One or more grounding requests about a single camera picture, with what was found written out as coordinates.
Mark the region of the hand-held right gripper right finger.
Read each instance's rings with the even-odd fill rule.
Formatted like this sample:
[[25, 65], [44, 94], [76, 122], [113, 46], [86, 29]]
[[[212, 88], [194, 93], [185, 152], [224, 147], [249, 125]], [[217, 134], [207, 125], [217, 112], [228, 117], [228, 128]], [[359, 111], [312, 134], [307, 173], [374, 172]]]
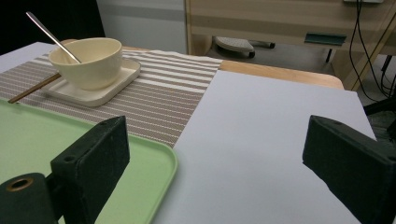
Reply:
[[392, 224], [396, 219], [396, 149], [340, 121], [312, 116], [303, 164], [361, 224]]

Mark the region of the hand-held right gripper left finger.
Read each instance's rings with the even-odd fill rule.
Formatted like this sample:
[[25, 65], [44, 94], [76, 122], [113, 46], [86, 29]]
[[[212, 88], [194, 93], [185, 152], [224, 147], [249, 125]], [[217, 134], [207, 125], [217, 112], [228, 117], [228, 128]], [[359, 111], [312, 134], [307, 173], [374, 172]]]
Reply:
[[50, 162], [60, 215], [68, 224], [94, 224], [130, 161], [124, 116], [104, 120]]

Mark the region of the light green plastic tray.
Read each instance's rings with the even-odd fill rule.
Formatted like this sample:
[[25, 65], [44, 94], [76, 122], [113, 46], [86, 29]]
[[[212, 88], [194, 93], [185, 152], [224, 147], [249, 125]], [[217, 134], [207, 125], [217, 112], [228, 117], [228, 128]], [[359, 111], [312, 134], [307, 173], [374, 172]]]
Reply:
[[[27, 173], [50, 173], [50, 161], [91, 122], [0, 99], [0, 184]], [[167, 145], [129, 136], [131, 160], [95, 224], [151, 224], [177, 172]]]

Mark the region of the cream bowl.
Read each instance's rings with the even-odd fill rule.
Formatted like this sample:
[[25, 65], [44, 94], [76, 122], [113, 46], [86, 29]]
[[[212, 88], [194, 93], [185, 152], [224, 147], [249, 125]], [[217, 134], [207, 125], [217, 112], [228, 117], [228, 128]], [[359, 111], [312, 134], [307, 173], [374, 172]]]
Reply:
[[119, 40], [93, 37], [64, 46], [78, 58], [78, 63], [60, 48], [49, 54], [49, 61], [70, 84], [93, 91], [109, 86], [118, 78], [122, 62]]

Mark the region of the brown wooden chopstick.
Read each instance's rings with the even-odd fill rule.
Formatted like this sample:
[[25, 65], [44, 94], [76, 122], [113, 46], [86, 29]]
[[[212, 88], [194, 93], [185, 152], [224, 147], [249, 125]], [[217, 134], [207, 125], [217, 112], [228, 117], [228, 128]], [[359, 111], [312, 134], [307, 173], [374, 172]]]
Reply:
[[61, 77], [61, 75], [59, 73], [57, 73], [57, 74], [55, 74], [55, 75], [53, 75], [51, 77], [48, 77], [48, 78], [42, 80], [41, 82], [37, 83], [36, 85], [34, 85], [32, 88], [30, 88], [30, 89], [28, 89], [28, 90], [16, 95], [15, 97], [9, 99], [7, 102], [10, 103], [10, 104], [14, 104], [14, 103], [18, 102], [20, 99], [26, 97], [27, 95], [29, 95], [29, 94], [37, 91], [37, 90], [40, 90], [41, 88], [45, 87], [46, 85], [50, 84], [51, 82], [57, 80], [60, 77]]

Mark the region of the long metal spoon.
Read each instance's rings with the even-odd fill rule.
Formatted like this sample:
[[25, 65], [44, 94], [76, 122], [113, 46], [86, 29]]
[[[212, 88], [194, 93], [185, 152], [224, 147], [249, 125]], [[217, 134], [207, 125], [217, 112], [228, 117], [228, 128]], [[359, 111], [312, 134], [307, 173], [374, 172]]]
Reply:
[[77, 63], [82, 61], [70, 51], [36, 16], [34, 13], [27, 11], [26, 16], [35, 24], [35, 26], [41, 30], [47, 37], [49, 37], [60, 49], [62, 49], [72, 60]]

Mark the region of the cream square plate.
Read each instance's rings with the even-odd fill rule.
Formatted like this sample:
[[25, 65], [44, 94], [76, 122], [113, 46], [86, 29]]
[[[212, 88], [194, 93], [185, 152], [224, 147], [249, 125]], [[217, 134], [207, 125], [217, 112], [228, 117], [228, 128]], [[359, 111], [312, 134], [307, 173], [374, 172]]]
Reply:
[[140, 74], [141, 64], [134, 60], [123, 59], [118, 79], [101, 90], [85, 91], [59, 78], [43, 88], [44, 93], [69, 103], [95, 107], [103, 105], [131, 84]]

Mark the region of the brown white striped placemat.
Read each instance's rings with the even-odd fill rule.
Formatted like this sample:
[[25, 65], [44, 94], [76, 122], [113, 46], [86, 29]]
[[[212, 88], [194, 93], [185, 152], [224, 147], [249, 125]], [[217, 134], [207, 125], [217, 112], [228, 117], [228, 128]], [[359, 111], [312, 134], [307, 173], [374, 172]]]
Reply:
[[123, 57], [139, 62], [140, 74], [104, 105], [68, 103], [44, 91], [36, 91], [21, 102], [88, 122], [125, 116], [129, 133], [173, 146], [221, 61], [161, 50], [126, 49]]

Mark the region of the white table board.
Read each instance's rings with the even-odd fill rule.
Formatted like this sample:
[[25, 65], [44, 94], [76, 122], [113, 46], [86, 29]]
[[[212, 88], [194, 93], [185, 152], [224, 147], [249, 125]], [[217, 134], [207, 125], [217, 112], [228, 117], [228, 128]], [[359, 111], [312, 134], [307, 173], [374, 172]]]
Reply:
[[[38, 42], [1, 55], [0, 99], [53, 75], [49, 52]], [[353, 91], [218, 69], [169, 146], [177, 172], [151, 224], [360, 224], [303, 164], [314, 115], [373, 132]]]

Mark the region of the light wooden table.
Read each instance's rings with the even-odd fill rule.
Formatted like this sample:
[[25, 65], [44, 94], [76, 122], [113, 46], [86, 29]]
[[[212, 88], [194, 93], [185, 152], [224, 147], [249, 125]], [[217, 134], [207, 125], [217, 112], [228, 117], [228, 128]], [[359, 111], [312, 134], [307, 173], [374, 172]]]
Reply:
[[331, 75], [298, 71], [267, 65], [223, 60], [221, 62], [221, 65], [219, 66], [219, 70], [258, 77], [282, 79], [309, 85], [335, 88], [339, 90], [342, 90], [344, 88], [341, 80]]

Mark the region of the white cabinet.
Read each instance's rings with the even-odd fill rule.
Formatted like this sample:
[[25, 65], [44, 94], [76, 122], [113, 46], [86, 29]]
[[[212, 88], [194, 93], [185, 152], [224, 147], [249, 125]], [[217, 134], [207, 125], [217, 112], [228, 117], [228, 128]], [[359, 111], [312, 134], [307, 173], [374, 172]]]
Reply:
[[186, 53], [185, 0], [96, 0], [107, 37], [124, 46]]

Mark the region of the black curtain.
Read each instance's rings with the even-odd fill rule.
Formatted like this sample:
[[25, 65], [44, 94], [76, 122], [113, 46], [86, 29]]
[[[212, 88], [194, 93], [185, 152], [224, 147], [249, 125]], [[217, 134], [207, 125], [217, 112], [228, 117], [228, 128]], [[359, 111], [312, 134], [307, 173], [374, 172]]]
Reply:
[[0, 0], [0, 55], [35, 42], [52, 43], [27, 12], [59, 40], [105, 36], [96, 0]]

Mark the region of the grey chair base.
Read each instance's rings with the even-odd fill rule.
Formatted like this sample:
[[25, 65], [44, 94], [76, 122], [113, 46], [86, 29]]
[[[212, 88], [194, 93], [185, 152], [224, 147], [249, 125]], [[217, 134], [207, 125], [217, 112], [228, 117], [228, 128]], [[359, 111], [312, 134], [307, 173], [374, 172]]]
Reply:
[[214, 42], [220, 49], [246, 53], [249, 58], [255, 57], [255, 49], [246, 39], [215, 36]]

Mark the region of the light wooden desk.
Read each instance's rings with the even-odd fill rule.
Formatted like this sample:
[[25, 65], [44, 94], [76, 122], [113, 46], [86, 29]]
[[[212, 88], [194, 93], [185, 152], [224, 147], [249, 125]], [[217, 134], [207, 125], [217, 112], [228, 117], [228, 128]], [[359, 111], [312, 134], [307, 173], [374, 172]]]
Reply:
[[396, 56], [396, 0], [185, 0], [188, 53], [204, 55], [213, 36], [302, 45], [307, 33], [345, 35], [334, 74], [356, 90], [379, 54]]

